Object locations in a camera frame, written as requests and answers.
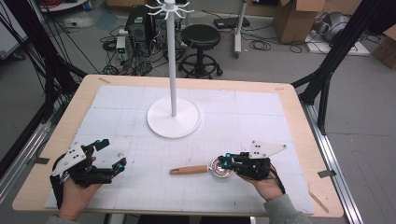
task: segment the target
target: sleeve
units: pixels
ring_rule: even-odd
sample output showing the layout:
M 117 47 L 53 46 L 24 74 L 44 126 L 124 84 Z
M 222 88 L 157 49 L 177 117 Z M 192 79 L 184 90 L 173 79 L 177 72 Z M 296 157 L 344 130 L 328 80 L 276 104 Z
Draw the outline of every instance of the sleeve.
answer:
M 264 207 L 271 224 L 311 224 L 311 221 L 305 214 L 294 208 L 288 194 L 284 194 L 279 198 L 265 203 Z
M 70 221 L 67 219 L 59 218 L 59 217 L 50 217 L 46 224 L 79 224 L 79 222 Z

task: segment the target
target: black stool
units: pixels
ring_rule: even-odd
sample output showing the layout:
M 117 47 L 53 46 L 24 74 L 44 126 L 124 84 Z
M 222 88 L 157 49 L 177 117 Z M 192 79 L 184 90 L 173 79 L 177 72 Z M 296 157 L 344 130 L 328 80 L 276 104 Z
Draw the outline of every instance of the black stool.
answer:
M 210 75 L 215 70 L 218 76 L 223 74 L 215 59 L 204 54 L 204 50 L 213 49 L 220 42 L 218 30 L 208 25 L 191 25 L 181 32 L 181 40 L 193 49 L 197 49 L 197 53 L 186 56 L 178 65 L 178 71 L 183 70 L 187 74 L 186 77 L 209 77 L 210 79 L 212 79 Z M 187 61 L 191 57 L 197 58 L 195 63 Z M 204 58 L 207 58 L 210 63 L 204 62 Z

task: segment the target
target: grid paper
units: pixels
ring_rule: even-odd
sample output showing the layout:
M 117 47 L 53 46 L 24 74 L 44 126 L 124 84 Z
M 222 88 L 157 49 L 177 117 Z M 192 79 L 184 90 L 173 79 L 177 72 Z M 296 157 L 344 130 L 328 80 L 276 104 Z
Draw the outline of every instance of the grid paper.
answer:
M 94 152 L 98 168 L 126 157 L 125 171 L 103 185 L 88 208 L 144 212 L 230 213 L 264 215 L 265 202 L 236 174 L 215 177 L 210 172 L 169 175 L 172 168 L 210 165 L 227 152 L 249 151 L 253 140 L 286 144 L 272 164 L 297 210 L 313 214 L 304 175 L 275 93 L 177 89 L 178 97 L 195 102 L 202 121 L 191 135 L 167 139 L 147 123 L 149 107 L 169 96 L 166 88 L 102 86 L 78 129 L 72 147 L 109 139 Z M 53 193 L 46 207 L 56 208 Z

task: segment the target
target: human hand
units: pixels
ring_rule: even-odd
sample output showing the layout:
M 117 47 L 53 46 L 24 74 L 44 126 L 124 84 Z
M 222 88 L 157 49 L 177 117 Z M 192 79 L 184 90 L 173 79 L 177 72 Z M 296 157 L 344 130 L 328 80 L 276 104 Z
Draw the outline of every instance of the human hand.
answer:
M 257 192 L 259 192 L 260 196 L 264 198 L 265 201 L 269 202 L 275 198 L 278 198 L 283 195 L 281 188 L 276 182 L 276 177 L 273 172 L 271 172 L 267 179 L 264 180 L 254 180 L 248 179 L 243 176 L 240 176 L 242 179 L 252 184 L 254 188 L 256 188 Z
M 92 184 L 87 188 L 75 184 L 71 177 L 64 181 L 64 200 L 59 209 L 58 217 L 76 221 L 79 214 L 87 207 L 93 194 L 102 184 Z

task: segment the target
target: round white base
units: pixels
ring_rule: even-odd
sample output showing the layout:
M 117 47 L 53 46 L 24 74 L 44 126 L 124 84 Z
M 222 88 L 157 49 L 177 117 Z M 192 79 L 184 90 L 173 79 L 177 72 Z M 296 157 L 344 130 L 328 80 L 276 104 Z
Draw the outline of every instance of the round white base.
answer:
M 193 133 L 201 123 L 198 106 L 190 100 L 177 98 L 177 115 L 172 116 L 170 97 L 155 102 L 148 110 L 148 126 L 163 137 L 181 138 Z

